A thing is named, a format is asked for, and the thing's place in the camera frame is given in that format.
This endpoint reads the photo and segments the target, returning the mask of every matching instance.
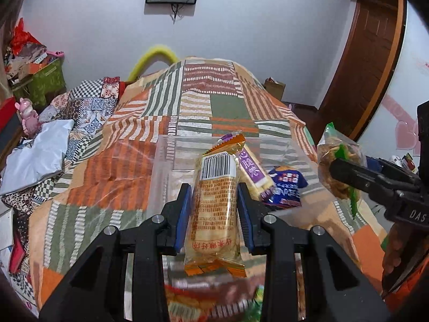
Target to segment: barcode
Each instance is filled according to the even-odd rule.
[[[223,176],[235,177],[235,161],[226,151],[202,158],[201,180]]]
[[[198,321],[201,310],[198,308],[192,308],[175,301],[170,301],[168,304],[168,312],[170,317],[178,317],[183,321]]]

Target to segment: purple label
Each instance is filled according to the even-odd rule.
[[[233,137],[232,133],[228,133],[228,134],[225,134],[220,140],[225,142],[225,141],[231,139],[232,137]]]
[[[241,166],[245,169],[246,173],[252,179],[253,183],[258,183],[258,181],[265,178],[265,175],[258,168],[258,165],[253,161],[245,148],[239,154],[239,161]]]

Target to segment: metal screw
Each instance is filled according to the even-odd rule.
[[[152,222],[156,224],[161,224],[164,220],[165,220],[164,216],[160,214],[155,214],[152,217]]]
[[[268,223],[268,224],[273,224],[273,223],[275,223],[276,220],[277,220],[277,218],[272,214],[267,214],[264,217],[264,222]]]
[[[116,231],[116,228],[115,228],[114,226],[112,226],[112,225],[106,226],[106,227],[103,229],[103,232],[104,232],[106,235],[113,235],[115,231]]]
[[[323,235],[325,233],[325,229],[323,227],[321,227],[320,225],[316,225],[313,227],[313,232],[316,235]]]

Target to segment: clear plastic container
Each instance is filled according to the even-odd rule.
[[[177,198],[182,183],[194,187],[195,161],[205,153],[219,137],[159,136],[149,190],[146,215],[159,214],[164,204]],[[302,207],[273,212],[289,225],[309,228],[317,223],[317,216],[335,200],[319,183],[317,166],[291,139],[277,137],[250,137],[246,144],[255,154],[260,165],[269,171],[273,166],[287,165],[299,170],[308,182],[299,190]]]

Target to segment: hand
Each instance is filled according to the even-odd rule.
[[[400,265],[401,254],[410,237],[411,230],[409,225],[393,224],[388,234],[389,242],[383,258],[383,276],[392,273],[393,269]]]

